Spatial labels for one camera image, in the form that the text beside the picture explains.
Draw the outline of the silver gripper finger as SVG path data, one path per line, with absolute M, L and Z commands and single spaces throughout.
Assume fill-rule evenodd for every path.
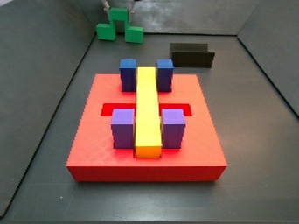
M 109 8 L 110 8 L 110 5 L 108 3 L 108 0 L 101 0 L 101 4 L 102 4 L 102 7 L 104 7 L 104 11 L 108 11 Z
M 133 13 L 134 12 L 133 11 L 134 5 L 136 5 L 136 0 L 130 0 L 130 6 L 129 6 L 129 9 L 128 9 L 129 13 Z

